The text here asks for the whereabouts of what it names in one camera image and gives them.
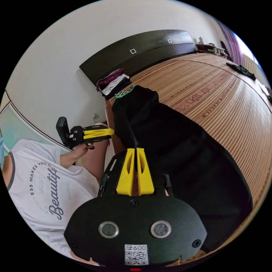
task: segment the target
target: folded clothes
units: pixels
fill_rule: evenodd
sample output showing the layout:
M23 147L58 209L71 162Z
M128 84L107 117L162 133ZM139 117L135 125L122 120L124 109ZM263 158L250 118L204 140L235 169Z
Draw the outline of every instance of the folded clothes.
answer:
M109 100L130 84L131 84L131 81L125 77L116 87L113 88L113 90L108 95L104 95L104 94L102 95L106 98L106 100Z
M125 74L122 74L120 75L119 77L117 77L115 80L111 81L108 86L104 89L104 90L101 90L101 92L104 94L104 95L108 95L110 94L110 92L124 79L124 78L127 78L129 79L129 76L125 75Z
M115 80L118 76L120 76L124 72L125 72L125 69L117 69L117 70L111 72L106 77L98 80L96 83L96 90L97 91L104 90L111 81Z

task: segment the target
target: dark headboard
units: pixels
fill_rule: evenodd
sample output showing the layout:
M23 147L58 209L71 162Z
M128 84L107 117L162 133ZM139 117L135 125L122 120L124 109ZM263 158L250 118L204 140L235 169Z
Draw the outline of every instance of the dark headboard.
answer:
M103 48L79 67L90 81L124 68L126 75L137 73L165 60L195 52L192 38L185 30L154 30L129 36Z

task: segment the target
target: woven mat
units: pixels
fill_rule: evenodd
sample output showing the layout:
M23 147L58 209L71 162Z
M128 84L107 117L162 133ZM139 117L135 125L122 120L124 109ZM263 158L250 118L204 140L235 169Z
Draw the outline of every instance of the woven mat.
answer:
M241 169L253 197L254 210L220 248L224 247L253 219L271 184L272 107L267 97L256 82L232 70L225 59L211 54L192 54L160 63L131 81L157 91L161 103L202 126ZM172 265L206 255L199 251L194 257Z

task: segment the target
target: wall outlet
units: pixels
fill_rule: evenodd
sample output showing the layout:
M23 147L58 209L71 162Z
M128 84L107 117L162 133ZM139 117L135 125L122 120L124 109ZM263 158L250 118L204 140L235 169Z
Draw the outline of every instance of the wall outlet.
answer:
M97 120L98 117L99 117L99 115L95 113L94 116L93 116L93 119L94 119L94 120Z

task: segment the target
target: beautiful lettering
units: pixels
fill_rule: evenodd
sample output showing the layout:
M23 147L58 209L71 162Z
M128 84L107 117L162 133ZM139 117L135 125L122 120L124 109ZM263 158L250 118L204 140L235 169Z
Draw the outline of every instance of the beautiful lettering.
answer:
M53 205L49 206L49 211L51 214L57 215L57 218L59 220L62 219L63 210L59 207L59 201L58 201L58 185L57 185L57 179L60 179L60 177L56 174L57 170L52 167L50 164L50 168L47 168L47 170L50 172L47 176L48 180L51 181L51 196L52 196L52 203Z

